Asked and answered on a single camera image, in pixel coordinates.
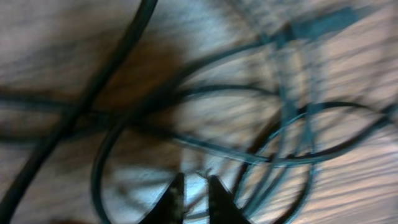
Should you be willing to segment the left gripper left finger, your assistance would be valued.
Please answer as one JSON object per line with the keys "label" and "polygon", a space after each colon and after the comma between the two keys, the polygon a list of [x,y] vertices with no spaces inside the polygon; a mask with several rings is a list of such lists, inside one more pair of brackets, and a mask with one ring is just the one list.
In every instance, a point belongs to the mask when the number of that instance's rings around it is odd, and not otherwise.
{"label": "left gripper left finger", "polygon": [[155,207],[139,224],[182,224],[184,219],[185,176],[178,173]]}

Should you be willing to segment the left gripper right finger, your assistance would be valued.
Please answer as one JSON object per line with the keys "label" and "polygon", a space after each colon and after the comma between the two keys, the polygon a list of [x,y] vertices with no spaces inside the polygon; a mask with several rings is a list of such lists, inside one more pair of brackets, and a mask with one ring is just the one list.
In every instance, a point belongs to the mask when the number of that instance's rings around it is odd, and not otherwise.
{"label": "left gripper right finger", "polygon": [[216,175],[208,179],[209,224],[250,224]]}

